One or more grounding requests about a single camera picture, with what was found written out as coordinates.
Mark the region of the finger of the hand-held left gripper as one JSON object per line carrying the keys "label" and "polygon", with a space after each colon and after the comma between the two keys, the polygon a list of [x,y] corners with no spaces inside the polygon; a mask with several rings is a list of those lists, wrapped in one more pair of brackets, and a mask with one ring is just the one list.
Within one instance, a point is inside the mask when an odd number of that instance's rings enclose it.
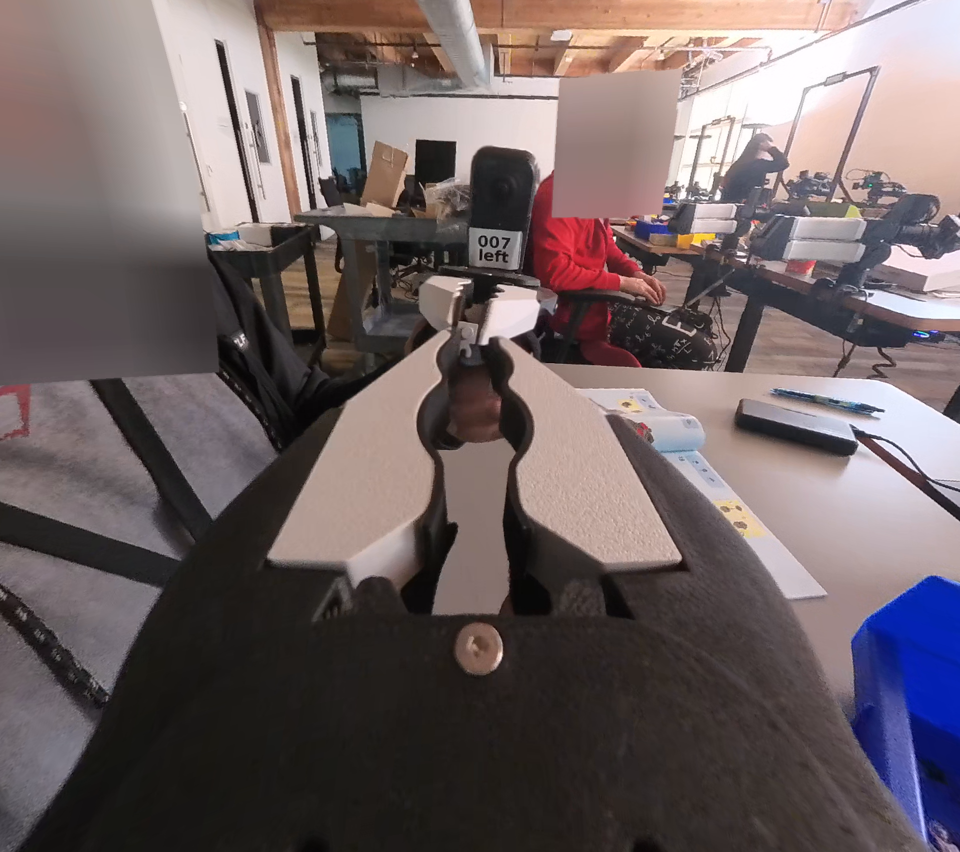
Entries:
{"label": "finger of the hand-held left gripper", "polygon": [[557,304],[557,294],[541,287],[494,286],[487,301],[481,304],[476,345],[525,335],[535,328],[541,312],[552,315]]}
{"label": "finger of the hand-held left gripper", "polygon": [[418,309],[423,319],[435,331],[450,331],[461,321],[465,304],[470,297],[469,278],[435,273],[419,284]]}

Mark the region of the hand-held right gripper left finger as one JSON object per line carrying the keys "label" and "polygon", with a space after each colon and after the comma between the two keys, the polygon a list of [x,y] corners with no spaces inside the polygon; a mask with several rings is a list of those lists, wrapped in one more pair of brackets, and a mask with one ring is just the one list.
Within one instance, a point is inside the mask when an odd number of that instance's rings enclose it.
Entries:
{"label": "hand-held right gripper left finger", "polygon": [[436,433],[457,339],[438,332],[345,403],[270,547],[270,565],[385,579],[433,610],[456,532]]}

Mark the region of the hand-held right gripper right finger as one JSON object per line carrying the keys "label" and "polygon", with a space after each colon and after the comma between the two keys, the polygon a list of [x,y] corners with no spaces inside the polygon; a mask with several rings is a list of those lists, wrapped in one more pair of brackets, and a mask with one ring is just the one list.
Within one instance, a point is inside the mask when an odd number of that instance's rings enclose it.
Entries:
{"label": "hand-held right gripper right finger", "polygon": [[604,610],[614,576],[682,569],[613,416],[509,339],[492,341],[486,365],[512,450],[503,511],[511,611],[549,614],[570,586]]}

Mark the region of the grey desk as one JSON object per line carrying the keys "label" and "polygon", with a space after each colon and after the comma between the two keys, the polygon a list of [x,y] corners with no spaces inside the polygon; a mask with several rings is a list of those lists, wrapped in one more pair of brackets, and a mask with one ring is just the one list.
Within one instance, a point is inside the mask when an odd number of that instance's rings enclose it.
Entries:
{"label": "grey desk", "polygon": [[958,424],[880,381],[604,366],[553,366],[576,388],[648,390],[692,414],[704,455],[766,527],[825,588],[793,605],[830,688],[854,710],[851,641],[898,594],[936,575],[958,581],[958,520],[873,452],[843,460],[734,426],[742,398],[772,401],[786,387],[860,400],[884,414],[865,430],[894,440],[931,477],[958,483]]}

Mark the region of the person's left hand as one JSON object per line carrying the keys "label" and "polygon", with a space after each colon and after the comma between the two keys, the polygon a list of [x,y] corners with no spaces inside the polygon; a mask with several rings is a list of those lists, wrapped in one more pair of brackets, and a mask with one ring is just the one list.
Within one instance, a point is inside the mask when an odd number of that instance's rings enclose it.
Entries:
{"label": "person's left hand", "polygon": [[500,429],[501,396],[486,366],[456,366],[448,383],[452,448],[503,438]]}

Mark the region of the black monitor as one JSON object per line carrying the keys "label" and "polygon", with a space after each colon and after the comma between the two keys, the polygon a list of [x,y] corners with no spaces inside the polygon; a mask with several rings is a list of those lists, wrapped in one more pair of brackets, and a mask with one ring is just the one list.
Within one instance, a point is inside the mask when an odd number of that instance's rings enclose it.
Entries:
{"label": "black monitor", "polygon": [[414,181],[421,190],[455,176],[457,142],[418,138],[414,145]]}

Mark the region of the black office chair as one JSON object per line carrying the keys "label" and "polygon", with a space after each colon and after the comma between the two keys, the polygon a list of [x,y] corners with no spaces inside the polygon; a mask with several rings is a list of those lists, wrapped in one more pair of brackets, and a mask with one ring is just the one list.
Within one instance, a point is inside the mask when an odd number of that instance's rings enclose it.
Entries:
{"label": "black office chair", "polygon": [[[547,363],[582,364],[582,326],[594,306],[604,305],[640,307],[646,303],[641,295],[620,290],[584,289],[554,293],[544,291],[539,314],[534,325],[534,334],[540,346],[542,358]],[[567,309],[562,329],[553,327],[552,320],[559,307]]]}

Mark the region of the cardboard box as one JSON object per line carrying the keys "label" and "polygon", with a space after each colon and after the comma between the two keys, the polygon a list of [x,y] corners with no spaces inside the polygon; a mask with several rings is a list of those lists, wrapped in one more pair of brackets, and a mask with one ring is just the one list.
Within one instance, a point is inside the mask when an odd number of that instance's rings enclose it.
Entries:
{"label": "cardboard box", "polygon": [[330,316],[327,337],[332,341],[355,342],[362,332],[367,297],[375,283],[378,258],[376,248],[366,242],[341,239],[340,279]]}
{"label": "cardboard box", "polygon": [[361,205],[395,209],[405,188],[408,162],[406,151],[376,140],[367,163]]}

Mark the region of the light blue instruction booklet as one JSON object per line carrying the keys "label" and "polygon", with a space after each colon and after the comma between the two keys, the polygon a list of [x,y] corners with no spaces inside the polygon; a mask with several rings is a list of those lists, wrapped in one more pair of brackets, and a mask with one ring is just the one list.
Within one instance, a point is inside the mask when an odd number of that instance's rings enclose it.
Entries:
{"label": "light blue instruction booklet", "polygon": [[706,433],[696,417],[667,410],[648,390],[581,389],[579,392],[606,413],[628,419],[642,438],[711,501],[715,510],[748,543],[788,601],[809,601],[828,595],[710,465],[703,453]]}

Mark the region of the dark door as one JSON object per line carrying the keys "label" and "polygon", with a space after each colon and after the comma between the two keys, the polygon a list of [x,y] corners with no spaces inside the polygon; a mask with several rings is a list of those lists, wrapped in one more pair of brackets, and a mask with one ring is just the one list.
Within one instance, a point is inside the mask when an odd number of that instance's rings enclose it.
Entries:
{"label": "dark door", "polygon": [[236,96],[236,89],[227,46],[222,40],[214,39],[214,48],[222,78],[229,128],[233,135],[234,145],[238,155],[239,167],[246,193],[246,201],[250,220],[254,223],[258,223],[260,222],[258,200],[256,196],[254,178],[252,176],[248,153],[246,150],[244,126]]}
{"label": "dark door", "polygon": [[304,177],[306,183],[306,200],[304,201],[304,209],[306,211],[317,209],[317,184],[316,176],[314,174],[314,163],[313,155],[311,151],[311,138],[309,134],[309,126],[307,123],[307,110],[304,99],[303,85],[300,77],[296,75],[291,76],[292,84],[292,93],[294,99],[294,114],[295,114],[295,125],[296,133],[298,135],[298,140],[301,150],[301,160],[304,169]]}

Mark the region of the black power bank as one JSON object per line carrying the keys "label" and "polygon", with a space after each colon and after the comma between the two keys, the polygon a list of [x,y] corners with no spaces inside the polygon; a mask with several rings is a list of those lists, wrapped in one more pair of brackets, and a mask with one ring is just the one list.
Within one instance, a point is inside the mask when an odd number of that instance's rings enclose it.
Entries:
{"label": "black power bank", "polygon": [[738,429],[755,435],[794,442],[839,457],[849,457],[858,450],[854,428],[832,415],[793,411],[744,398],[738,403],[733,422]]}

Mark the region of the white equipment box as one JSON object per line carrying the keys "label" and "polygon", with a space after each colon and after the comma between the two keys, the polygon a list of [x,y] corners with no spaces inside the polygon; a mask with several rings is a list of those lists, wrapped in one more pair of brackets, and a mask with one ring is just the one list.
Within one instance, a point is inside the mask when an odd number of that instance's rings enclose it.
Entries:
{"label": "white equipment box", "polygon": [[858,262],[865,250],[867,221],[861,218],[784,216],[773,244],[775,261]]}
{"label": "white equipment box", "polygon": [[738,228],[738,213],[737,203],[687,202],[678,213],[679,234],[733,234]]}

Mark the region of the blue pen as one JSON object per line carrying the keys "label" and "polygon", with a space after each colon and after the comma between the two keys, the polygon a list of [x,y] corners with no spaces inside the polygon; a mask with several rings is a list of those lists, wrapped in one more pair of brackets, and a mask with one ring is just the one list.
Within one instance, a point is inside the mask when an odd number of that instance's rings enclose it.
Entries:
{"label": "blue pen", "polygon": [[820,393],[813,393],[802,390],[791,390],[784,388],[774,388],[770,390],[770,395],[778,398],[789,399],[808,405],[816,405],[823,408],[843,412],[845,414],[856,414],[863,416],[877,416],[885,413],[885,409],[875,405],[835,398]]}

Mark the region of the person's grey top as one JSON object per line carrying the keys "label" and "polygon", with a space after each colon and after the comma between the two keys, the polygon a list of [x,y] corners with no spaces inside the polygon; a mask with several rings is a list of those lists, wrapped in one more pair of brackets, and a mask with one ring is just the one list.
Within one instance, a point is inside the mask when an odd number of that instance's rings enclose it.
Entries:
{"label": "person's grey top", "polygon": [[[213,374],[126,379],[211,516],[276,457],[261,424]],[[29,433],[1,445],[2,503],[167,556],[188,537],[86,381],[30,389]],[[2,544],[2,585],[106,690],[158,591]],[[83,753],[99,713],[1,628],[1,848],[17,850]]]}

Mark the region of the blue plastic bin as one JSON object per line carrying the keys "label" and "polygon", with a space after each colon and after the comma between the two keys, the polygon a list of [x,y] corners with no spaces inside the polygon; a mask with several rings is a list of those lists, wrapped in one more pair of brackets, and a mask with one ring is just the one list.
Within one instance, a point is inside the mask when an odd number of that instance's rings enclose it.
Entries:
{"label": "blue plastic bin", "polygon": [[851,644],[851,726],[881,781],[930,846],[919,751],[958,752],[959,585],[928,577],[876,611]]}

